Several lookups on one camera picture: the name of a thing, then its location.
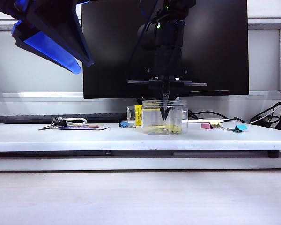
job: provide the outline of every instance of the card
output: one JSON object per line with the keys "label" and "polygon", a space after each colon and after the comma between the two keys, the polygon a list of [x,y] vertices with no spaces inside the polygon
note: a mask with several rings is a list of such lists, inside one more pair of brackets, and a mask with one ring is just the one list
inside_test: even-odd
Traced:
{"label": "card", "polygon": [[58,127],[58,129],[62,130],[105,130],[107,128],[109,128],[109,126],[95,124],[67,125],[65,127]]}

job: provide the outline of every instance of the black monitor screen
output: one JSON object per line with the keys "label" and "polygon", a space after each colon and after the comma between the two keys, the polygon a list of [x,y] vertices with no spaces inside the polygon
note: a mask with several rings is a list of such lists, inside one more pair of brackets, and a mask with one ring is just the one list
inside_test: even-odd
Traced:
{"label": "black monitor screen", "polygon": [[[140,0],[82,5],[82,30],[95,61],[83,66],[84,98],[153,97],[147,85],[128,84],[127,79],[151,78],[154,51],[138,47],[128,62],[154,2],[144,0],[142,11]],[[248,94],[247,1],[197,0],[185,21],[183,79],[207,86],[187,87],[180,96]]]}

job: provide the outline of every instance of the black keyboard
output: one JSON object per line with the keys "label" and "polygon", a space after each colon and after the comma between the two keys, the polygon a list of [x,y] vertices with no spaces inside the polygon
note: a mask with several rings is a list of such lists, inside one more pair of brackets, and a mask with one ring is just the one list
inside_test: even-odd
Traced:
{"label": "black keyboard", "polygon": [[93,114],[66,114],[66,115],[23,115],[0,116],[0,123],[51,123],[55,117],[75,118],[82,117],[88,123],[119,123],[127,120],[125,113],[93,113]]}

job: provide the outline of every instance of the small glass bottle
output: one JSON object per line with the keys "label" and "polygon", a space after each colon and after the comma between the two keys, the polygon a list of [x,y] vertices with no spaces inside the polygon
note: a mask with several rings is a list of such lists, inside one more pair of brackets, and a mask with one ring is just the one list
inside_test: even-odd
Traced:
{"label": "small glass bottle", "polygon": [[188,108],[185,100],[143,101],[141,127],[151,135],[178,135],[187,132]]}

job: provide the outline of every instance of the yellow object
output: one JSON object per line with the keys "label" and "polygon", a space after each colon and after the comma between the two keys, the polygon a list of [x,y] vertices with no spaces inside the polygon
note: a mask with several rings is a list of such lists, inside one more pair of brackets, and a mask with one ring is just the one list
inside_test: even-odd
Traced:
{"label": "yellow object", "polygon": [[141,106],[135,105],[135,125],[141,126]]}

